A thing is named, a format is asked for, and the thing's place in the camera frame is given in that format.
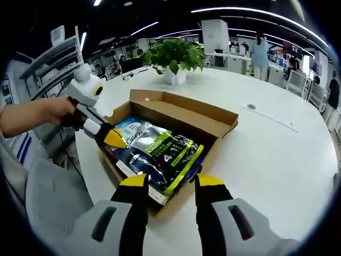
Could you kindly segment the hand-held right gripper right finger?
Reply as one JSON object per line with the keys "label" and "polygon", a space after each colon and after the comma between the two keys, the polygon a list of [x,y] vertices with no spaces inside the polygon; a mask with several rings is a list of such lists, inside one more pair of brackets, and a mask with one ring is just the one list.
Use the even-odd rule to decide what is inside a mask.
{"label": "hand-held right gripper right finger", "polygon": [[233,198],[214,176],[196,175],[195,197],[203,255],[290,255],[298,248],[298,241],[277,235],[266,216]]}

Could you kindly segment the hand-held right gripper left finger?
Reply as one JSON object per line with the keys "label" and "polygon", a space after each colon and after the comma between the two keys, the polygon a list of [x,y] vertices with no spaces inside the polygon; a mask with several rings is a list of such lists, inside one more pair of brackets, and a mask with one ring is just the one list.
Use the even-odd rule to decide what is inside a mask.
{"label": "hand-held right gripper left finger", "polygon": [[63,255],[142,255],[148,223],[146,174],[124,179],[111,200],[98,201],[75,222]]}

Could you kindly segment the person's left hand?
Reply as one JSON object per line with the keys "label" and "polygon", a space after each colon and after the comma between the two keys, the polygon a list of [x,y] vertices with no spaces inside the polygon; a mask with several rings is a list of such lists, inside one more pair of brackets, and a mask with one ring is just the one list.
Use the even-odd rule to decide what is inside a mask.
{"label": "person's left hand", "polygon": [[44,119],[48,123],[59,125],[66,115],[72,115],[75,106],[67,98],[45,99]]}

